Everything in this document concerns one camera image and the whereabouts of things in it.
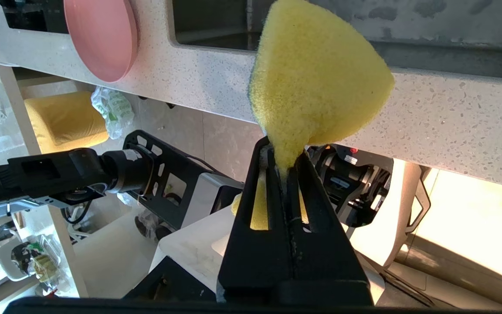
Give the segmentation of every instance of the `yellow cushion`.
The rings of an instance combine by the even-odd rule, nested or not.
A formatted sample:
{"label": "yellow cushion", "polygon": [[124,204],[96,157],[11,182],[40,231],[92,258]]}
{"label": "yellow cushion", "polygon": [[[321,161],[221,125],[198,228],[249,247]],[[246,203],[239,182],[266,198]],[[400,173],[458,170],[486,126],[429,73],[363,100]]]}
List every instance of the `yellow cushion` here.
{"label": "yellow cushion", "polygon": [[43,154],[92,147],[108,139],[105,121],[92,107],[90,92],[24,100]]}

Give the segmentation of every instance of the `plastic bag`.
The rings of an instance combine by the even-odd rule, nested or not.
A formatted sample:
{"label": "plastic bag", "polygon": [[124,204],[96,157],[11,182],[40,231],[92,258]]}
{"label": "plastic bag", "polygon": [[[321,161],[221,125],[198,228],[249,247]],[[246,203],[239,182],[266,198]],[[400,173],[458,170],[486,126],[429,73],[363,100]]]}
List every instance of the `plastic bag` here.
{"label": "plastic bag", "polygon": [[131,103],[122,93],[98,86],[90,100],[92,107],[106,120],[106,130],[110,139],[121,137],[123,130],[133,123],[135,115]]}
{"label": "plastic bag", "polygon": [[173,232],[155,213],[148,209],[135,217],[135,226],[142,236],[156,242]]}
{"label": "plastic bag", "polygon": [[11,251],[11,259],[28,275],[36,275],[40,282],[54,289],[66,276],[59,268],[61,258],[54,244],[45,236],[30,236]]}

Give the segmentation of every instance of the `black metal bracket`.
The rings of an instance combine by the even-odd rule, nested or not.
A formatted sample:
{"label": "black metal bracket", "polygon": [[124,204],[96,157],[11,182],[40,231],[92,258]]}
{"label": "black metal bracket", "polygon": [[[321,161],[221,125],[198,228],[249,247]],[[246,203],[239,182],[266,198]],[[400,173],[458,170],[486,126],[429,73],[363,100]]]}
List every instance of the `black metal bracket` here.
{"label": "black metal bracket", "polygon": [[[123,149],[134,149],[153,162],[146,189],[129,191],[143,206],[164,219],[168,225],[180,229],[191,196],[201,173],[212,171],[199,165],[179,149],[160,141],[145,131],[133,131],[125,138]],[[164,195],[170,174],[175,175],[187,185],[179,205]]]}
{"label": "black metal bracket", "polygon": [[[261,159],[267,156],[267,166]],[[252,230],[260,171],[267,177],[269,230]],[[265,137],[257,142],[217,284],[219,302],[373,305],[369,282],[322,183],[303,153],[285,189]],[[302,226],[299,191],[311,232]]]}

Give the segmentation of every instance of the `floor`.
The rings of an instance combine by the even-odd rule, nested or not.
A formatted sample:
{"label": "floor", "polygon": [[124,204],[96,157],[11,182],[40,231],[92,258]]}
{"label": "floor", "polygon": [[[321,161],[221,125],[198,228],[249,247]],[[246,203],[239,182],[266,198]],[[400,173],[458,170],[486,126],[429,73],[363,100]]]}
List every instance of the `floor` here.
{"label": "floor", "polygon": [[[39,97],[92,88],[66,81],[22,92]],[[124,134],[142,129],[204,159],[233,179],[245,180],[254,144],[263,137],[259,126],[124,95],[135,113]],[[101,154],[120,149],[123,141],[109,139],[93,148]],[[436,169],[426,186],[432,207],[410,237],[404,263],[502,303],[502,186]],[[131,211],[115,195],[94,201],[91,209],[89,222],[96,228]]]}

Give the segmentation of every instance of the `white speckled countertop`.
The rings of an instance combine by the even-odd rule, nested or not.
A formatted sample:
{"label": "white speckled countertop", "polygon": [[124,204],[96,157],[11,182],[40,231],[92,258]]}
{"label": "white speckled countertop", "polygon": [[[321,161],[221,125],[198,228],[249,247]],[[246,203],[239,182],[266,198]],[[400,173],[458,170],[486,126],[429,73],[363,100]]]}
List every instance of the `white speckled countertop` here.
{"label": "white speckled countertop", "polygon": [[[254,53],[179,45],[168,0],[131,0],[138,55],[127,77],[105,84],[67,34],[8,28],[0,7],[0,61],[254,122],[247,99]],[[502,79],[393,69],[381,114],[341,143],[502,184]]]}

